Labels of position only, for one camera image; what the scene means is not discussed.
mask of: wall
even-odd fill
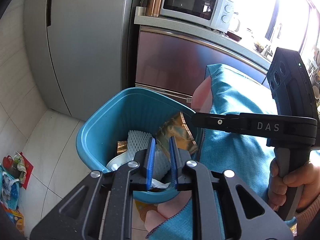
[[[24,0],[0,19],[0,162],[22,151],[47,110],[32,77],[23,36]]]

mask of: microwave knob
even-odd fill
[[[226,12],[230,13],[232,12],[232,6],[231,5],[226,5],[225,8]]]
[[[227,15],[224,15],[224,16],[222,16],[221,20],[222,20],[224,23],[227,23],[227,22],[230,20],[230,18],[229,18]]]

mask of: blue gripper pad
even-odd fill
[[[148,148],[147,151],[149,151],[149,158],[148,158],[148,165],[147,165],[147,190],[150,190],[152,185],[153,163],[155,160],[155,151],[156,151],[156,140],[154,138],[152,138],[150,148]]]

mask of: camera lens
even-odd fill
[[[282,62],[280,63],[280,72],[285,75],[285,66]]]
[[[272,90],[275,89],[275,85],[274,85],[272,80],[270,81],[270,87],[271,87]]]
[[[279,77],[279,74],[277,71],[275,71],[275,73],[274,73],[274,78],[275,78],[275,83],[277,85],[279,85],[280,84],[280,77]]]

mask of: stainless steel cabinet door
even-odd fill
[[[193,95],[206,66],[226,64],[262,83],[265,74],[200,44],[156,33],[140,32],[136,82]]]
[[[125,88],[132,0],[52,0],[53,67],[72,116],[87,120]]]

